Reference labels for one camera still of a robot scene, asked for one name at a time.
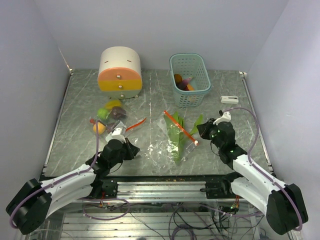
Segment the green fake leafy vegetable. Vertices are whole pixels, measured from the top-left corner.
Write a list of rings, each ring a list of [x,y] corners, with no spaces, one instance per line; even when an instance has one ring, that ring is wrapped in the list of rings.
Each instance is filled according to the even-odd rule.
[[[194,135],[198,132],[197,125],[203,122],[203,115],[201,114],[197,118],[190,131],[185,129],[185,120],[177,111],[173,114],[164,111],[163,120],[166,125],[166,135],[168,136],[167,151],[174,163],[180,165],[199,146],[199,141],[194,138]]]

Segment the zip bag with fake food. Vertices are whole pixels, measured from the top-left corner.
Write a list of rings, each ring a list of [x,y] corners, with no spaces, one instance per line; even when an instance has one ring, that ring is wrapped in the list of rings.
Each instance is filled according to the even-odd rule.
[[[177,111],[170,114],[163,111],[158,119],[152,122],[150,144],[148,149],[156,157],[165,157],[179,165],[187,160],[188,155],[199,146],[196,134],[197,125],[203,122],[200,115],[194,122],[192,129],[187,129],[185,118]]]

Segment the zip bag with fruit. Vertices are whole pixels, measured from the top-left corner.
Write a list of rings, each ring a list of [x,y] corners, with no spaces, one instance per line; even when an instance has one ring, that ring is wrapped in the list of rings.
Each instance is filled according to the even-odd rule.
[[[92,124],[93,132],[95,134],[98,132],[101,136],[110,134],[120,126],[124,126],[124,132],[128,135],[146,120],[146,117],[139,116],[120,100],[112,98],[97,110],[96,116],[90,118],[89,122]]]

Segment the orange pumpkin slice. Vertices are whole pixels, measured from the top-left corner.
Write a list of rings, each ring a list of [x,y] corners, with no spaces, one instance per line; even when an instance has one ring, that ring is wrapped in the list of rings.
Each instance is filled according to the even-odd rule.
[[[183,89],[183,91],[194,91],[195,89],[191,84],[187,84]]]

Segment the light blue plastic basket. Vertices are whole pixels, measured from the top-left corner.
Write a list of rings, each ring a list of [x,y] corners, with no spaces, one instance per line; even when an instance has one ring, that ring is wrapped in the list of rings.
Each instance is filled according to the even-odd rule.
[[[212,89],[212,84],[203,58],[197,53],[177,53],[169,59],[170,81],[175,104],[181,108],[197,107],[206,94]],[[174,74],[182,76],[182,80],[193,77],[190,85],[194,91],[184,91],[175,83]]]

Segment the purple fake eggplant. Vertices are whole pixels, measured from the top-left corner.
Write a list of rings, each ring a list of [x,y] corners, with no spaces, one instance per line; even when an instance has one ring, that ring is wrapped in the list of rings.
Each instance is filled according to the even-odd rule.
[[[179,84],[179,86],[181,87],[181,88],[185,88],[189,83],[190,83],[190,81],[193,79],[193,77],[191,76],[191,77],[189,77],[189,78],[186,78],[186,79],[184,79],[184,80],[182,80],[182,82]]]

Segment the small orange fake food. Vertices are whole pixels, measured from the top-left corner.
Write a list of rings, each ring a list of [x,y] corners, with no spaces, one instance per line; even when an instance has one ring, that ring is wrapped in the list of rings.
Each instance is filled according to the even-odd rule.
[[[177,85],[183,81],[183,78],[180,74],[174,74],[173,76],[174,76],[174,81]]]

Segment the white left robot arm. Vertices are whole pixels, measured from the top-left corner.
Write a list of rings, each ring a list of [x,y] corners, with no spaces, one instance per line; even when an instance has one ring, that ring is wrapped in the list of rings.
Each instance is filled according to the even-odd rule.
[[[69,203],[98,198],[102,193],[102,179],[114,166],[133,160],[139,152],[140,148],[127,138],[112,139],[75,170],[44,181],[28,180],[5,209],[10,226],[27,235]]]

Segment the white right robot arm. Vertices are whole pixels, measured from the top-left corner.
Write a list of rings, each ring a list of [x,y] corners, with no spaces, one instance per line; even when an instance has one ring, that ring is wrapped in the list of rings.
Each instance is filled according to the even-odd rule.
[[[218,149],[220,160],[233,172],[225,175],[220,186],[226,198],[238,195],[254,205],[266,217],[270,227],[279,235],[302,229],[309,220],[300,188],[277,179],[259,166],[235,140],[230,122],[214,123],[211,118],[197,125],[202,139]]]

